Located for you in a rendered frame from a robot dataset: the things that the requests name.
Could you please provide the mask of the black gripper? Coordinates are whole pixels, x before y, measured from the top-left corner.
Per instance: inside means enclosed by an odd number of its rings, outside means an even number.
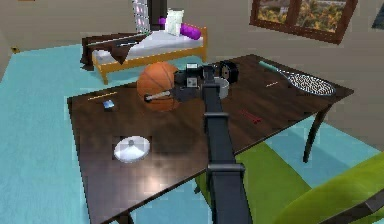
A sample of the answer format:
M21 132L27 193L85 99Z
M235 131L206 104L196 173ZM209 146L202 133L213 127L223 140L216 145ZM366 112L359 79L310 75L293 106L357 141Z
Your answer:
M145 94L144 101L152 101L168 96L173 96L179 102L194 99L199 95L201 75L201 69L178 70L174 73L172 91L167 90L152 95Z

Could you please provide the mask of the orange basketball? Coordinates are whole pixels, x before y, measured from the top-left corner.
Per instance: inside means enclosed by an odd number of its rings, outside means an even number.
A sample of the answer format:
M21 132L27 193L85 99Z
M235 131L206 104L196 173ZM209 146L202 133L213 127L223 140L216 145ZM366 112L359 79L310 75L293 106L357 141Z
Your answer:
M150 64L141 72L137 82L137 93L141 100L144 96L154 95L174 87L174 73L177 68L168 62L157 62ZM176 109L179 102L172 96L163 96L144 105L150 110L166 112Z

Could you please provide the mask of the dark brown wooden table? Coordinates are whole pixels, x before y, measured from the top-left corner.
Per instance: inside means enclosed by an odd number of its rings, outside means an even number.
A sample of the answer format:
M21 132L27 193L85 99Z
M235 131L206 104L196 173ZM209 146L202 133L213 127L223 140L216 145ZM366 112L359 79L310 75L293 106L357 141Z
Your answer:
M318 127L330 107L353 92L337 86L332 96L314 96L290 86L260 61L265 60L256 55L235 58L239 80L222 101L236 153L309 116ZM279 83L265 87L273 82ZM87 100L115 91L110 97ZM103 107L107 100L115 104L112 111ZM71 97L68 109L91 224L108 224L194 178L207 166L204 103L199 98L169 112L155 112L144 105L135 84L130 83ZM253 124L241 110L262 121ZM120 140L130 136L148 139L150 152L137 162L123 163L113 151Z

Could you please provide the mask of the wooden bed with grey mattress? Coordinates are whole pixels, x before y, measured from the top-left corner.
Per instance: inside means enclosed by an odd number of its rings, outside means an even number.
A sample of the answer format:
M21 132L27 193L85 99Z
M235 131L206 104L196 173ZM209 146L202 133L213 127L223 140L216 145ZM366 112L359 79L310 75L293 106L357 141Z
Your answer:
M98 69L103 83L107 85L107 74L110 72L187 56L199 56L205 62L208 43L207 28L191 26L202 31L200 39L193 40L181 34L179 36L170 35L165 30L144 33L147 37L130 48L128 56L122 64L115 61L106 51L96 50L92 53L93 70L94 68Z

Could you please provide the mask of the long yellow pencil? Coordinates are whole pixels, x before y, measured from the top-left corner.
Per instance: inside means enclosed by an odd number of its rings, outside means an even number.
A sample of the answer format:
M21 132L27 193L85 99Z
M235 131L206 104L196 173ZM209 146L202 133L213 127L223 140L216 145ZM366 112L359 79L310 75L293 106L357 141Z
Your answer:
M110 93L105 93L105 94L102 94L102 95L97 95L97 96L93 96L93 97L90 97L88 98L87 100L90 101L90 100L95 100L95 99L100 99L100 98L105 98L105 97L110 97L110 96L113 96L117 94L117 92L110 92Z

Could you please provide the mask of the white round disc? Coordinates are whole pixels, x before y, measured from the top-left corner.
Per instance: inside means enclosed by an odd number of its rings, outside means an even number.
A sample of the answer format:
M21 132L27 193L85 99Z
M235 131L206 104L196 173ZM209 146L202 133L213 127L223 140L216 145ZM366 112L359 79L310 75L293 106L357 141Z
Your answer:
M143 159L150 152L151 143L142 136L130 136L120 140L114 148L114 157L123 163Z

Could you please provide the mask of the grey mug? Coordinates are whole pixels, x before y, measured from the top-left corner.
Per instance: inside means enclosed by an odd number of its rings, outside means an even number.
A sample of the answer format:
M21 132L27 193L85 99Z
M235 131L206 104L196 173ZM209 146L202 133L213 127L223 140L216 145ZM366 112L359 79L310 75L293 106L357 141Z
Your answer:
M221 99L226 98L228 96L228 91L230 86L229 82L226 79L221 77L215 77L214 80L215 80L215 83L220 86L219 97Z

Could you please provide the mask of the dark brown blanket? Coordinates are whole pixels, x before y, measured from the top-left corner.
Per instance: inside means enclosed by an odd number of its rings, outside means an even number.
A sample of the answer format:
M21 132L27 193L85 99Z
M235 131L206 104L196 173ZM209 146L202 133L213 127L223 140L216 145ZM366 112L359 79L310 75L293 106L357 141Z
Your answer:
M130 48L140 43L147 37L144 33L116 33L99 36L88 36L82 38L82 57L80 62L83 69L93 70L92 53L96 50L103 50L109 53L112 58L122 64Z

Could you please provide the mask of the purple bolster pillow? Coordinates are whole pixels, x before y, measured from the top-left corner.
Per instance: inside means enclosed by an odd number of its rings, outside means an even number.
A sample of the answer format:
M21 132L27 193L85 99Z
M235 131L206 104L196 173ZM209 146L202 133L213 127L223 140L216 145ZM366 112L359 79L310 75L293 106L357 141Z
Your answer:
M185 23L181 24L180 34L193 40L198 40L202 37L202 31L199 28L187 25Z

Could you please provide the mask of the black alarm clock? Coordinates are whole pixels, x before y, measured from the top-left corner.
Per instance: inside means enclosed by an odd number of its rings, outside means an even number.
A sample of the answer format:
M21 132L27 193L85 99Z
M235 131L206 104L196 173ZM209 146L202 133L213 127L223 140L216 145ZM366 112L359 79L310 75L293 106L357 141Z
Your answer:
M226 79L230 84L236 83L239 77L237 65L229 60L221 61L219 64L219 76Z

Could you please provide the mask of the white pillow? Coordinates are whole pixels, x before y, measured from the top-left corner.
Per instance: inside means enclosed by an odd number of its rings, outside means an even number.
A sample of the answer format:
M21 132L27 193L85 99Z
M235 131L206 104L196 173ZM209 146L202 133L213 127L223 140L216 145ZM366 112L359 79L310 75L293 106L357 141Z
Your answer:
M181 24L183 22L184 11L169 9L167 11L165 31L174 36L180 35Z

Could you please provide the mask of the black tall cabinet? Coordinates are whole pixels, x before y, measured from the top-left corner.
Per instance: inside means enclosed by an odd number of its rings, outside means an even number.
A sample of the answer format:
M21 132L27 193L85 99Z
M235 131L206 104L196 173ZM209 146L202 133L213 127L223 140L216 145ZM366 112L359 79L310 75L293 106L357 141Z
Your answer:
M149 24L152 31L160 30L163 25L159 24L160 18L167 15L167 0L147 0L149 10Z

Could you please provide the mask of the red pen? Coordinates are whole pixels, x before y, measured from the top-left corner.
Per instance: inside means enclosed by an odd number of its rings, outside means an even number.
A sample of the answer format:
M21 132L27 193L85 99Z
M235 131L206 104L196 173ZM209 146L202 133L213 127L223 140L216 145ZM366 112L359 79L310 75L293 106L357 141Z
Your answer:
M252 113L248 112L247 110L241 110L240 113L245 116L247 119L249 119L253 124L260 123L262 121L261 118L253 115Z

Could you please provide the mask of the brown framed window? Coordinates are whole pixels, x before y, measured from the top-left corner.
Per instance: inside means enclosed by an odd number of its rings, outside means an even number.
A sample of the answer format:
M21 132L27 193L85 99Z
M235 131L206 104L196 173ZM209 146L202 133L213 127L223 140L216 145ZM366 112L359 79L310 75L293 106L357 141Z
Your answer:
M340 44L358 0L252 0L250 25Z

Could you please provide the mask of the dark framed wall picture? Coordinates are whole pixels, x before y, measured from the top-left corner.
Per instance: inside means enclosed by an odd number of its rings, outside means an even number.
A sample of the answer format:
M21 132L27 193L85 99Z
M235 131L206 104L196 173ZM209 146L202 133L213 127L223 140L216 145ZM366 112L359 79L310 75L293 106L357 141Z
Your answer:
M378 11L375 17L375 20L372 24L372 28L384 30L384 3L380 7L380 10Z

